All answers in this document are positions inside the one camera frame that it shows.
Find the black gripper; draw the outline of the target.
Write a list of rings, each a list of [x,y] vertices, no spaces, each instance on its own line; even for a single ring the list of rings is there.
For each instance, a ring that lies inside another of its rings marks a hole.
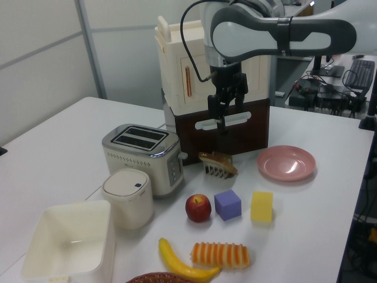
[[[211,82],[216,93],[207,98],[209,117],[216,121],[219,133],[225,134],[228,104],[222,99],[235,99],[236,109],[243,109],[244,96],[248,93],[247,76],[242,72],[241,65],[210,66],[210,71],[213,73]]]

